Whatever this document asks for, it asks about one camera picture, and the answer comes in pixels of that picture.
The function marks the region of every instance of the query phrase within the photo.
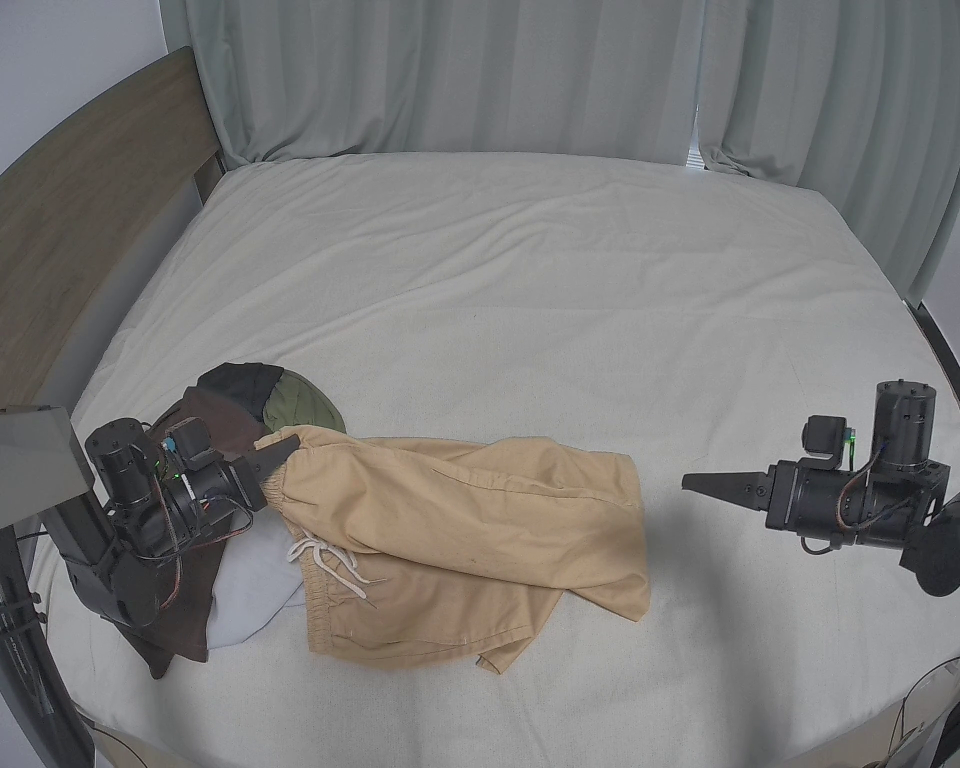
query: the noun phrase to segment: gray-green curtain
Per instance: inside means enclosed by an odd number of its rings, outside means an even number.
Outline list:
[[[683,164],[704,0],[163,0],[229,167],[502,150]]]
[[[956,216],[960,0],[708,0],[707,168],[822,193],[918,303]]]

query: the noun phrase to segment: white drawstring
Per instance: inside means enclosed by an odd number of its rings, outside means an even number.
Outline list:
[[[319,539],[304,528],[300,529],[303,531],[303,535],[306,538],[297,541],[292,547],[290,547],[290,549],[287,550],[287,563],[292,563],[307,549],[313,549],[313,562],[316,563],[322,570],[329,573],[334,579],[353,592],[361,600],[367,600],[367,593],[360,589],[360,587],[347,581],[347,579],[327,565],[324,562],[323,552],[329,552],[337,560],[343,563],[344,568],[349,571],[350,576],[352,576],[361,584],[379,584],[380,582],[386,581],[386,579],[376,579],[375,581],[369,581],[368,579],[365,579],[363,576],[357,573],[357,559],[352,552],[350,552],[348,549],[341,549],[339,546],[335,546],[329,541]]]

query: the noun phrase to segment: fitted sheet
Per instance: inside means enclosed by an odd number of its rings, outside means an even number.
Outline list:
[[[875,384],[898,377],[938,389],[931,455],[960,455],[929,347],[817,193],[576,156],[247,166],[131,311],[78,434],[152,420],[246,360],[312,379],[357,437],[545,435],[631,455],[652,608],[633,624],[566,595],[498,677],[310,656],[291,605],[154,682],[41,547],[33,581],[71,695],[199,764],[769,765],[958,650],[960,595],[924,595],[896,552],[809,557],[762,515],[680,488],[796,458],[811,414],[865,440]]]

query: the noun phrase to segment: headboard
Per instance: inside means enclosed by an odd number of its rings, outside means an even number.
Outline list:
[[[206,199],[222,175],[219,149],[193,52],[181,48],[74,112],[0,175],[0,407],[35,401],[137,239],[191,177]]]

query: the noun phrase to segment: bed frame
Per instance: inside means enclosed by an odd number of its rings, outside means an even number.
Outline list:
[[[223,175],[219,152],[193,52],[180,48],[74,112],[0,176],[0,407],[72,409],[180,236],[176,222]]]

